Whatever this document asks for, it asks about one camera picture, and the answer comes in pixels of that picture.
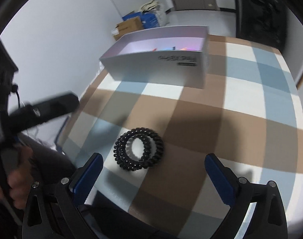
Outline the person's left hand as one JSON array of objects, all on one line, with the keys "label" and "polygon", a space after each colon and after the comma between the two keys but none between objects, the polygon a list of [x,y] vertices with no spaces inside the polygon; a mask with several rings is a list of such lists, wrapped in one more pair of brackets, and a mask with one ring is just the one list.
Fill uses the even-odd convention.
[{"label": "person's left hand", "polygon": [[30,159],[33,151],[28,146],[16,145],[19,153],[19,166],[10,172],[7,183],[10,186],[9,195],[13,200],[16,209],[24,210],[28,199],[29,191],[34,179],[31,175],[32,165]]}]

